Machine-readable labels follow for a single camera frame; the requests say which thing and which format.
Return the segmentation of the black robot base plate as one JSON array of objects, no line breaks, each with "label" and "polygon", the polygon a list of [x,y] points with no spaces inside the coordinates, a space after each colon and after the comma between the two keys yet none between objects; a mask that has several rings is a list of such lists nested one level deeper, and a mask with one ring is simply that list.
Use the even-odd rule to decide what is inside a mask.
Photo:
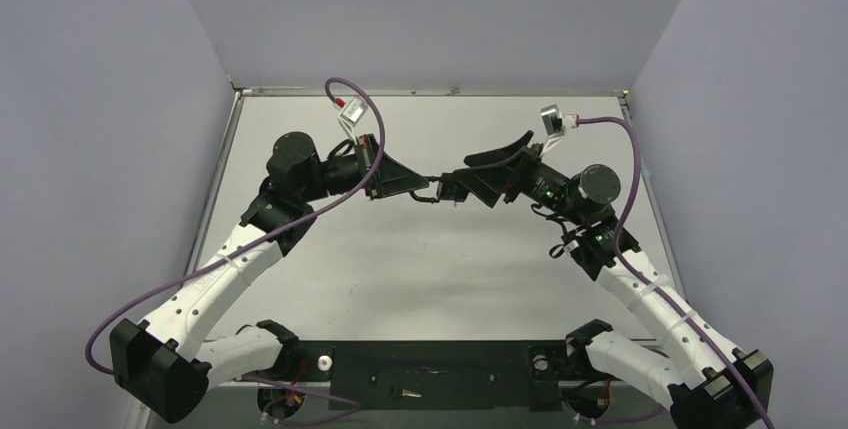
[{"label": "black robot base plate", "polygon": [[606,379],[562,340],[300,341],[257,373],[298,386],[326,383],[333,410],[557,411],[575,387]]}]

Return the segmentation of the aluminium table edge rail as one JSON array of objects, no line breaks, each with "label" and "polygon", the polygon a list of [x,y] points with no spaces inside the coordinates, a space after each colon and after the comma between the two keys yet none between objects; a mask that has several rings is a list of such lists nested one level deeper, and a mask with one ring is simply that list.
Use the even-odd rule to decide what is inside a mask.
[{"label": "aluminium table edge rail", "polygon": [[[236,87],[243,97],[325,97],[323,88],[309,87]],[[460,87],[366,89],[370,96],[468,96],[468,97],[627,97],[629,89],[501,88]]]}]

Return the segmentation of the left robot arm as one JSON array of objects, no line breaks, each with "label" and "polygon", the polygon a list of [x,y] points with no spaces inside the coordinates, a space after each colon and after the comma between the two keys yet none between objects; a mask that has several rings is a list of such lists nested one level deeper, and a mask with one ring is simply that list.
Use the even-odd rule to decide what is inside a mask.
[{"label": "left robot arm", "polygon": [[244,291],[288,255],[315,222],[314,201],[364,190],[370,199],[429,186],[389,156],[367,134],[351,155],[321,159],[303,132],[279,137],[267,176],[240,221],[197,278],[134,323],[118,322],[109,334],[116,383],[168,423],[186,418],[214,386],[254,371],[291,376],[298,365],[297,338],[282,325],[261,321],[242,334],[207,341],[211,329]]}]

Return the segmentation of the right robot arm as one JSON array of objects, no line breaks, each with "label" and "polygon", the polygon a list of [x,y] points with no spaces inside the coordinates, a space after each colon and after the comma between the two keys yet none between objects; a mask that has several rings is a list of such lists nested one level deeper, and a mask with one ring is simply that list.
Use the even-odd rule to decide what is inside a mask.
[{"label": "right robot arm", "polygon": [[442,200],[474,196],[488,206],[524,196],[563,227],[556,253],[568,255],[648,331],[656,350],[594,320],[567,336],[566,367],[609,376],[650,397],[679,428],[747,428],[767,422],[774,368],[760,351],[721,335],[681,296],[625,229],[613,208],[621,183],[605,165],[567,176],[545,162],[562,132],[529,136],[469,155],[438,183]]}]

